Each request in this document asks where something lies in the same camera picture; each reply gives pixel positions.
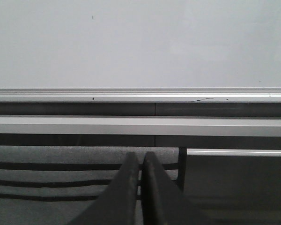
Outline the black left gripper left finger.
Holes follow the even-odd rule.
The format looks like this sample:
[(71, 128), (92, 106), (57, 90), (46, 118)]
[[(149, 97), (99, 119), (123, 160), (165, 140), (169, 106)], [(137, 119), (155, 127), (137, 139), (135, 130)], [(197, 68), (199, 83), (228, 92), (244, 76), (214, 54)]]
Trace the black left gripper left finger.
[(127, 153), (114, 179), (71, 225), (133, 225), (139, 178), (139, 162), (134, 152)]

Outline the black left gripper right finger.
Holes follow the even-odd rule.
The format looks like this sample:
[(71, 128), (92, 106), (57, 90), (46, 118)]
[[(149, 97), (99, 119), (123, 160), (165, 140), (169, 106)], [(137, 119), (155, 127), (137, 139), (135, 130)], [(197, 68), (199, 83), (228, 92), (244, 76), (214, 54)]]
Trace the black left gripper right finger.
[(200, 225), (201, 214), (169, 178), (153, 152), (145, 155), (141, 173), (145, 225)]

